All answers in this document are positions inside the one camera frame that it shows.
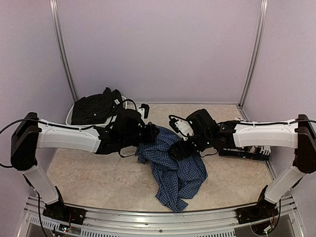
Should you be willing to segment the blue checked long sleeve shirt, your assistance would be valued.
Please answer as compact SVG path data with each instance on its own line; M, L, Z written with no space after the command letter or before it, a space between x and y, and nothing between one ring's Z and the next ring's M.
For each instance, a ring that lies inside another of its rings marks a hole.
M141 144L138 148L138 162L149 163L154 179L158 184L157 200L172 212L186 209L186 199L198 193L208 174L203 160L194 154L183 160L175 160L168 150L180 141L173 131L158 127L159 134L153 144Z

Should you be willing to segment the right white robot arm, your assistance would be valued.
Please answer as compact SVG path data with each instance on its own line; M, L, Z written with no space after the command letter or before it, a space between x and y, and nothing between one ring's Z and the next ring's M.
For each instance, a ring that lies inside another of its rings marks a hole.
M267 155L269 147L294 149L295 158L282 174L263 189L252 214L257 219L268 215L272 207L306 175L316 170L316 133L312 120L306 115L297 119L276 122L231 120L217 123L205 110L198 110L186 119L170 115L170 126L183 138L173 144L169 154L177 160L188 158L208 148L243 149L262 147Z

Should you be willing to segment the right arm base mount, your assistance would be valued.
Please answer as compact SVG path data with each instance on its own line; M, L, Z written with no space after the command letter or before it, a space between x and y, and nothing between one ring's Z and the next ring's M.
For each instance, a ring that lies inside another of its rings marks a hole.
M236 214L238 223L246 224L278 216L278 209L276 204L263 200L252 206L238 208Z

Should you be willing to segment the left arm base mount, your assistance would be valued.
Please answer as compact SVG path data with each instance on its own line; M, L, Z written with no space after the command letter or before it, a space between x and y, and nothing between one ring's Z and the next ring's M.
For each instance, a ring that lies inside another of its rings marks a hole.
M58 201L49 205L45 204L43 215L69 224L82 225L86 212L83 208L68 206Z

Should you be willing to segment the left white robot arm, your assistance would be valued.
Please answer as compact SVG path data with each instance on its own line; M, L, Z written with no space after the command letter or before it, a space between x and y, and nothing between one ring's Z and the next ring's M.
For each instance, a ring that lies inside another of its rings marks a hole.
M109 155L120 153L126 147L153 144L158 134L158 127L145 124L140 113L133 110L118 115L108 127L69 127L39 119L37 113L28 113L12 134L10 162L38 192L50 212L63 220L69 215L69 208L38 164L37 149L61 148Z

